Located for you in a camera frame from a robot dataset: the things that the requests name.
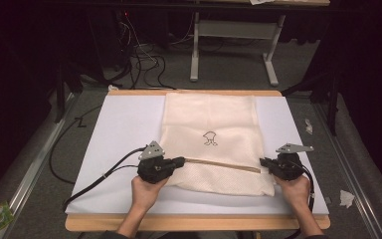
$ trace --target wooden table edge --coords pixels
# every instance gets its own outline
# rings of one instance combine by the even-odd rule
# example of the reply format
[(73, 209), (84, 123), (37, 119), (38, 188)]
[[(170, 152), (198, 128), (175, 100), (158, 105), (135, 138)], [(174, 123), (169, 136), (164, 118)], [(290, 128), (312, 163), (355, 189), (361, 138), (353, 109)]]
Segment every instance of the wooden table edge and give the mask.
[[(125, 214), (69, 214), (69, 231), (113, 231)], [(328, 215), (314, 215), (321, 229), (330, 227)], [(146, 215), (139, 231), (284, 230), (297, 229), (293, 216), (280, 215)]]
[(225, 96), (281, 97), (279, 91), (246, 91), (246, 90), (117, 90), (109, 91), (108, 96), (165, 96), (167, 93), (195, 93)]
[[(198, 93), (225, 96), (281, 97), (279, 91), (246, 90), (118, 90), (108, 96), (165, 96), (167, 93)], [(66, 228), (69, 231), (115, 230), (124, 214), (69, 214)], [(315, 215), (321, 229), (330, 226), (328, 215)], [(147, 215), (140, 231), (189, 231), (189, 230), (281, 230), (297, 229), (297, 220), (291, 216), (277, 215)]]

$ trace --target human hand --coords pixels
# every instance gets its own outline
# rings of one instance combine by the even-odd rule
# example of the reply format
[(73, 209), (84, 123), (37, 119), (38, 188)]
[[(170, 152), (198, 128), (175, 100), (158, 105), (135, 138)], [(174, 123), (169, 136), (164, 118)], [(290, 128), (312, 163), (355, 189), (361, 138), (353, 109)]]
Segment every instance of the human hand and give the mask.
[(156, 202), (159, 191), (166, 184), (167, 180), (168, 178), (165, 178), (152, 184), (142, 180), (140, 176), (135, 176), (131, 181), (131, 207), (147, 212)]
[(275, 176), (275, 180), (281, 186), (284, 198), (291, 206), (302, 234), (305, 237), (323, 235), (308, 208), (307, 202), (310, 187), (308, 178), (300, 176), (295, 180), (285, 181)]
[(275, 181), (281, 186), (284, 198), (293, 208), (307, 205), (309, 196), (309, 180), (305, 176), (292, 181), (285, 181), (275, 176)]

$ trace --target printed logo on bag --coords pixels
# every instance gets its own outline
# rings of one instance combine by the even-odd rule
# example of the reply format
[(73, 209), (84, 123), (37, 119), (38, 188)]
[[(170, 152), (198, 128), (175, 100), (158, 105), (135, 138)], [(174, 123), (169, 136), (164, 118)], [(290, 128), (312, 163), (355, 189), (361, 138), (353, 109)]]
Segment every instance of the printed logo on bag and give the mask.
[(217, 145), (217, 142), (215, 142), (215, 136), (216, 136), (215, 132), (208, 131), (203, 136), (207, 138), (207, 141), (204, 144), (206, 144), (206, 145), (212, 144), (215, 146)]

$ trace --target white cloth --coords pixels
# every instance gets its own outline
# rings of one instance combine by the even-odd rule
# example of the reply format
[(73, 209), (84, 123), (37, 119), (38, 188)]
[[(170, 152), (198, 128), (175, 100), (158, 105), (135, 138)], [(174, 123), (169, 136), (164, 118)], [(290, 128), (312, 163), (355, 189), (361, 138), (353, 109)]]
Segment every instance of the white cloth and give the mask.
[(167, 185), (231, 195), (274, 195), (274, 181), (261, 167), (263, 139), (254, 97), (166, 95), (160, 145), (166, 158), (183, 156), (231, 167), (186, 162)]

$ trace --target white desk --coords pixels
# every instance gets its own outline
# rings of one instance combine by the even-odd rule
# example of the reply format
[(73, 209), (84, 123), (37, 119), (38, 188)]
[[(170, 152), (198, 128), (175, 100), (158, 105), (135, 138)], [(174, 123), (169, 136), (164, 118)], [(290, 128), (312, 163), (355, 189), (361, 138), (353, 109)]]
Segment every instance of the white desk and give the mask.
[[(95, 131), (74, 188), (74, 193), (101, 177), (130, 151), (160, 139), (166, 91), (116, 91), (104, 100)], [(285, 143), (301, 144), (287, 101), (279, 92), (217, 92), (228, 95), (255, 95), (264, 137), (266, 157)], [(312, 172), (306, 153), (301, 162)], [(122, 165), (138, 165), (138, 154)], [(72, 231), (114, 230), (131, 203), (130, 180), (136, 168), (121, 169), (67, 208), (67, 228)], [(330, 224), (328, 210), (314, 177), (313, 214), (322, 228)], [(279, 187), (276, 195), (228, 196), (164, 187), (139, 230), (261, 230), (297, 228), (297, 222)]]

